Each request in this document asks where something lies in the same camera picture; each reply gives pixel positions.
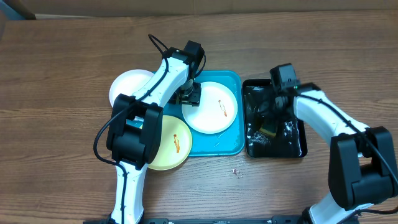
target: yellow plate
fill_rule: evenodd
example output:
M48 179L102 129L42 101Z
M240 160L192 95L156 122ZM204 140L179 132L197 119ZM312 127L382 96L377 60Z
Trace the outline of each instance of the yellow plate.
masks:
M177 167L188 157L191 148L192 134L188 126L178 118L164 115L159 151L148 168L168 170Z

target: plate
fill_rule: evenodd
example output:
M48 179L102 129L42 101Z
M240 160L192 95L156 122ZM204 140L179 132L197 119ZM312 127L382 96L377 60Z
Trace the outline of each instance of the plate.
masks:
M194 130L214 134L227 129L235 120L238 103L229 88L217 82L201 83L200 105L182 105L182 114Z
M192 148L192 134L188 126L173 116L163 116L162 140L154 161L148 168L168 170L180 165Z
M134 69L126 71L118 76L112 83L109 91L109 101L113 107L113 102L119 94L131 96L134 92L144 87L154 74L147 70Z

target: sponge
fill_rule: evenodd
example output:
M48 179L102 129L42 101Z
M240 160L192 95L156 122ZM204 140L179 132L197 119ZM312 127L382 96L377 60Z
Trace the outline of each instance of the sponge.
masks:
M278 122L274 119L265 119L259 130L262 134L274 138L278 130Z

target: small debris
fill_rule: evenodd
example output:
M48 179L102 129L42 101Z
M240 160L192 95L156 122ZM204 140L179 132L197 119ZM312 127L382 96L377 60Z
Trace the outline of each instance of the small debris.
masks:
M238 167L239 167L240 165L237 165L234 169L232 169L232 173L233 174L235 174L235 175L237 175L237 174L240 174L240 171L238 170Z

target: wood grain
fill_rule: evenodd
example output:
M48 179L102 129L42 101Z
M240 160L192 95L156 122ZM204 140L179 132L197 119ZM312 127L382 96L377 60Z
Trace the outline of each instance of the wood grain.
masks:
M398 9L397 0L4 0L17 11L64 16L177 16L253 12Z
M206 69L269 78L292 62L354 118L385 126L398 146L398 12L301 12L8 22L0 42L0 222L80 223L113 209L116 175L92 143L109 119L108 91L126 70L156 70L152 33L197 41ZM328 192L327 145L306 126L304 159L189 158L149 170L146 217L293 215ZM101 140L100 153L109 156ZM240 165L242 178L231 168ZM377 208L395 207L390 199ZM361 223L398 223L365 215Z
M4 14L4 12L0 11L0 40L2 37L2 32L4 30L4 26L6 25L6 22L8 21L8 18Z

